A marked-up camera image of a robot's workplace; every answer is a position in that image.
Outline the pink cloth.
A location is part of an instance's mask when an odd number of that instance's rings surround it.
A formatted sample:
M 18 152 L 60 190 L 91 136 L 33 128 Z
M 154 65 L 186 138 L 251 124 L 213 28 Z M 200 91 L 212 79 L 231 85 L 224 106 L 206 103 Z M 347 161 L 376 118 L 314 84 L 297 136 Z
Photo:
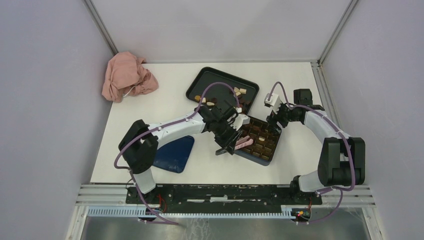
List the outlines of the pink cloth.
M 129 51 L 119 52 L 107 63 L 101 95 L 120 103 L 125 97 L 147 95 L 159 88 L 156 77 L 143 66 L 146 59 Z

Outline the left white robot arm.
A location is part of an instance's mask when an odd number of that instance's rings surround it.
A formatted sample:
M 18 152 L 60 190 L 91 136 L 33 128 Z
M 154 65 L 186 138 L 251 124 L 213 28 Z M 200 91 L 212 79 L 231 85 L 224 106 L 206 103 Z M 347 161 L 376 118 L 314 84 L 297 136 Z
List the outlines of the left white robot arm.
M 116 159 L 123 158 L 127 169 L 138 188 L 138 197 L 145 204 L 153 203 L 157 198 L 156 182 L 151 167 L 157 151 L 164 145 L 180 138 L 213 133 L 214 141 L 220 146 L 218 152 L 233 155 L 236 142 L 242 134 L 242 126 L 250 122 L 250 117 L 239 108 L 229 107 L 221 111 L 201 105 L 194 111 L 164 123 L 147 124 L 143 120 L 135 121 L 118 145 Z

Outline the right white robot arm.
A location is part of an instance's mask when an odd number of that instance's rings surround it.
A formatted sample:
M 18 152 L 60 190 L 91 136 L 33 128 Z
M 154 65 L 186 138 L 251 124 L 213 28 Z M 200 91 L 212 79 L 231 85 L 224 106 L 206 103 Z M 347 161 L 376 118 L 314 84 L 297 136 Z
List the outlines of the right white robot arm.
M 296 89 L 293 96 L 291 104 L 284 103 L 276 93 L 268 93 L 264 99 L 264 105 L 271 108 L 267 122 L 277 132 L 289 123 L 302 123 L 314 133 L 322 148 L 317 169 L 293 179 L 296 186 L 289 189 L 289 199 L 302 204 L 312 192 L 324 194 L 333 189 L 347 192 L 362 185 L 366 176 L 365 141 L 341 130 L 321 105 L 313 103 L 309 89 Z

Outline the pink cat paw tongs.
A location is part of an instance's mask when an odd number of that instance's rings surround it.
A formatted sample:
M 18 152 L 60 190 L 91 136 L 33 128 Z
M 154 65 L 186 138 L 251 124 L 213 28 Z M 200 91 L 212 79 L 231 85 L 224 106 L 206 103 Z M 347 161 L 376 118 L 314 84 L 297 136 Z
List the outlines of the pink cat paw tongs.
M 242 149 L 242 148 L 244 148 L 244 147 L 250 146 L 250 145 L 252 145 L 253 143 L 254 143 L 254 140 L 253 140 L 252 138 L 250 138 L 249 136 L 246 136 L 246 137 L 240 138 L 240 139 L 239 139 L 239 140 L 235 143 L 235 146 L 234 146 L 234 148 L 232 149 L 232 151 L 228 151 L 227 149 L 221 148 L 221 149 L 219 149 L 219 150 L 217 150 L 217 151 L 215 152 L 215 155 L 216 155 L 216 156 L 220 156 L 220 155 L 223 155 L 223 154 L 225 154 L 225 153 L 230 153 L 231 155 L 233 155 L 233 154 L 234 154 L 234 152 L 235 152 L 236 150 L 239 150 L 239 149 Z

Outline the blue tin lid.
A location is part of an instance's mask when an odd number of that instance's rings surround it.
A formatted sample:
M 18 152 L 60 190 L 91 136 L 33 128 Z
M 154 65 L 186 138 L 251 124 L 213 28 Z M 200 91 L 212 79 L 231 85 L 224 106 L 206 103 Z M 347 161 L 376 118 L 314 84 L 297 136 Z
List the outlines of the blue tin lid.
M 184 171 L 195 139 L 184 136 L 169 142 L 157 150 L 153 166 L 168 172 L 180 174 Z

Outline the blue chocolate box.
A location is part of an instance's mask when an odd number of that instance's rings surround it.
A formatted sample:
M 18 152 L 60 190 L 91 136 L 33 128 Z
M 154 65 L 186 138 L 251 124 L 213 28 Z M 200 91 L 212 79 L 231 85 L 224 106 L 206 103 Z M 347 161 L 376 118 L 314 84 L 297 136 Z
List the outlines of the blue chocolate box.
M 234 153 L 259 165 L 270 165 L 281 136 L 281 129 L 274 129 L 266 121 L 251 116 L 250 123 L 243 125 L 241 130 L 240 138 L 249 136 L 253 139 L 253 144 Z M 265 141 L 260 141 L 259 137 L 265 138 Z

